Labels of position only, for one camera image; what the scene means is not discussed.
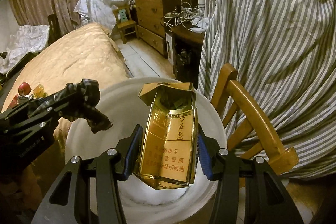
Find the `gold cigarette pack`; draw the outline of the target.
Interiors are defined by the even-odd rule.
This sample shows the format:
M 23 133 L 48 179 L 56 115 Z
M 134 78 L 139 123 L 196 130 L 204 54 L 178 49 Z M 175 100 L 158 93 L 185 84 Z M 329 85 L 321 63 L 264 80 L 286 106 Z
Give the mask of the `gold cigarette pack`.
M 192 83 L 144 84 L 150 107 L 135 175 L 156 190 L 186 188 L 197 168 L 198 112 Z

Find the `white trash bucket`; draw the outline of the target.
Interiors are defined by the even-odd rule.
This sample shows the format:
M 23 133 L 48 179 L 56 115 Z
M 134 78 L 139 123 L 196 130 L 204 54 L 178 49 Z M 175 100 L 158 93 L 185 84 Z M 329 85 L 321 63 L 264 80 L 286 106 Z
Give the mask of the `white trash bucket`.
M 112 127 L 93 133 L 88 123 L 73 122 L 65 159 L 92 159 L 116 149 L 121 155 L 118 182 L 127 223 L 180 223 L 197 215 L 217 190 L 202 170 L 199 134 L 227 145 L 213 105 L 191 83 L 162 78 L 132 78 L 102 91 L 98 109 Z

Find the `yellow plastic wrapped item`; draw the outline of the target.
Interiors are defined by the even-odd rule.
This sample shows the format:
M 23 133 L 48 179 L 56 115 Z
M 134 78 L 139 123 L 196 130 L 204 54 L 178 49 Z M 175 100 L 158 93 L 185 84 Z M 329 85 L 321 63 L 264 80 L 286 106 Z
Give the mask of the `yellow plastic wrapped item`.
M 42 84 L 38 84 L 33 90 L 33 95 L 35 98 L 45 98 L 47 93 L 44 86 Z

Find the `red apple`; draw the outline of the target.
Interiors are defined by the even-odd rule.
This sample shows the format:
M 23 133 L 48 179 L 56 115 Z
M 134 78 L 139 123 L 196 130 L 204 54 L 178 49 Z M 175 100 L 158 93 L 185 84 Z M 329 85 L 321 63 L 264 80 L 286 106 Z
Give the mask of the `red apple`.
M 23 82 L 19 85 L 18 87 L 18 94 L 20 96 L 25 96 L 25 95 L 29 95 L 31 92 L 31 87 L 28 83 Z

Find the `red flat box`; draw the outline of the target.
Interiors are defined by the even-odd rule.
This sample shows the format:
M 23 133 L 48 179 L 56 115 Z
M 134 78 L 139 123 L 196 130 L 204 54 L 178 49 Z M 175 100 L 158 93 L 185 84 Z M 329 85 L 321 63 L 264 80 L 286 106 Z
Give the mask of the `red flat box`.
M 12 109 L 13 107 L 17 106 L 18 104 L 18 95 L 16 94 L 10 104 L 8 105 L 8 109 Z

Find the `silver plastic sheet left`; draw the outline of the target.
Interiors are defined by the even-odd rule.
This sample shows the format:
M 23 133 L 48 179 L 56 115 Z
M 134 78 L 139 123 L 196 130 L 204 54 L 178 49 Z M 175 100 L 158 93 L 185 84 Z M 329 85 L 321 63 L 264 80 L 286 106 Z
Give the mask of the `silver plastic sheet left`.
M 50 34 L 48 25 L 20 26 L 5 50 L 6 58 L 1 57 L 1 74 L 6 75 L 28 53 L 40 53 L 47 47 Z

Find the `tan bed cover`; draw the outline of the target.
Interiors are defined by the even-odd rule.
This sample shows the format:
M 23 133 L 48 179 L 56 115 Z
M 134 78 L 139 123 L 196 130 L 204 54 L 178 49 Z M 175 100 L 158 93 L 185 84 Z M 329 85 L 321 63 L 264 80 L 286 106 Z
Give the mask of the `tan bed cover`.
M 1 103 L 1 111 L 8 108 L 21 83 L 31 88 L 41 84 L 47 94 L 53 94 L 82 79 L 96 80 L 105 89 L 127 78 L 124 57 L 108 28 L 90 23 L 64 35 L 28 62 Z

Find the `small wooden chair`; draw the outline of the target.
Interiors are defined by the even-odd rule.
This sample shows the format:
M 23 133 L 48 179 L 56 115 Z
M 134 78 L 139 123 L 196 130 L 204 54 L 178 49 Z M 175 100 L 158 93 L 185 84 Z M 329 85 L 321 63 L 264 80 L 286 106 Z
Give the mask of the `small wooden chair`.
M 126 36 L 135 34 L 139 38 L 138 24 L 131 17 L 130 7 L 121 6 L 113 10 L 114 17 L 116 18 L 116 26 L 121 36 L 123 44 L 127 43 Z

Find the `dark wooden side table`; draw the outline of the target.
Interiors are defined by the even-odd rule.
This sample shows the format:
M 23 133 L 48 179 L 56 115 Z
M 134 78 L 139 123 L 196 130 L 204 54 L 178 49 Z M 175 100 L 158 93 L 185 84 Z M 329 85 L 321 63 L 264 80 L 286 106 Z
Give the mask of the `dark wooden side table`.
M 182 25 L 171 28 L 173 42 L 173 74 L 184 83 L 193 83 L 198 88 L 199 67 L 205 32 L 196 26 Z

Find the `wooden chest of drawers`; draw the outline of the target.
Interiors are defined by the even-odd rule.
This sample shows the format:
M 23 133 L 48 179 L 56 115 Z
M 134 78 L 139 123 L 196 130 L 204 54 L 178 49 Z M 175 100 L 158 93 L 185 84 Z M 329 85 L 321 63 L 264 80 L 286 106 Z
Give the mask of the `wooden chest of drawers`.
M 164 16 L 176 7 L 194 7 L 198 0 L 135 0 L 139 37 L 167 57 Z

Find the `striped cloth cover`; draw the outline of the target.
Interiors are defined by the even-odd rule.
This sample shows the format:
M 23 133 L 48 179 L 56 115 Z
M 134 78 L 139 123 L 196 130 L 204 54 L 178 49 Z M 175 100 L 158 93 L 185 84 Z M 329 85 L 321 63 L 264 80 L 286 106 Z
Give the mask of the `striped cloth cover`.
M 285 177 L 335 173 L 335 0 L 216 0 L 198 90 L 212 98 L 222 66 L 268 116 L 298 164 Z

